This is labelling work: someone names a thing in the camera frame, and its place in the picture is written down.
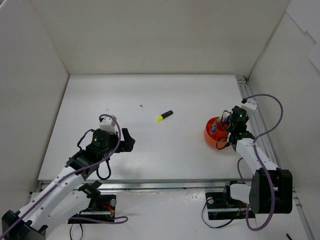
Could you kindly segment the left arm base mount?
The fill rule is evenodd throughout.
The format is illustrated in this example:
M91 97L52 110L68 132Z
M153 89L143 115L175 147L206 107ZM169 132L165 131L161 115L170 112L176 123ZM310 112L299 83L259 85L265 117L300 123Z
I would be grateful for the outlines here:
M102 185L96 180L86 183L79 188L90 197L88 207L73 215L68 224L95 224L92 220L113 223L115 221L116 195L113 193L103 193L99 190Z

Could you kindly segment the yellow highlighter marker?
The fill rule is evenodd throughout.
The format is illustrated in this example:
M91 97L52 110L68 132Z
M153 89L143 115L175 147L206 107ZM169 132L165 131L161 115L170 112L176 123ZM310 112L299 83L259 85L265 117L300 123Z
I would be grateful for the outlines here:
M162 113L161 115L159 115L159 116L156 117L156 121L157 121L157 122L161 122L161 121L163 121L165 118L171 116L172 114L173 114L173 111L172 111L172 110L169 110L169 111L167 111L167 112L165 112L165 113Z

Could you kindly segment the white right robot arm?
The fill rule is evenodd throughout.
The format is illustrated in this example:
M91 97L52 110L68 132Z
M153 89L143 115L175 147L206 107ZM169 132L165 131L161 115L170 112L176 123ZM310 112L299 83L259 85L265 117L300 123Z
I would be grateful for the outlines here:
M227 206L241 201L249 205L254 214L289 214L293 208L292 173L281 169L260 149L247 130L248 120L248 108L232 108L227 122L227 141L252 171L251 184L231 183L229 189L221 193L221 200Z

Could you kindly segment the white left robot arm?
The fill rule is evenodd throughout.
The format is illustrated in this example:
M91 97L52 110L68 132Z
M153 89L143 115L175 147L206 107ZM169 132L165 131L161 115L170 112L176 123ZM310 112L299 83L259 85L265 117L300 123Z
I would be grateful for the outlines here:
M116 133L94 130L91 143L70 157L60 174L34 200L2 216L0 238L44 240L75 214L96 209L100 204L101 183L85 180L112 154L133 150L135 140L127 128L122 129L121 136L123 140Z

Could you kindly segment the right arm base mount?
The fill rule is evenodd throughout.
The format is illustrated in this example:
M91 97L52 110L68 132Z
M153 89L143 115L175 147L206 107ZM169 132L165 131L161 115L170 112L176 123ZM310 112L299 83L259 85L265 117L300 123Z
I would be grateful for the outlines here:
M231 198L230 187L205 192L205 209L210 221L240 220L246 218L247 205Z

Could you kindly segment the clear small spray bottle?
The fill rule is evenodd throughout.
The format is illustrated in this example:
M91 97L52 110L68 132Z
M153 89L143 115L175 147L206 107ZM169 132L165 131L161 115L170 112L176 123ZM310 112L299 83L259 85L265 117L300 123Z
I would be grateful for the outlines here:
M218 125L217 124L213 124L212 128L210 130L210 134L214 135L217 132L217 128L218 128Z

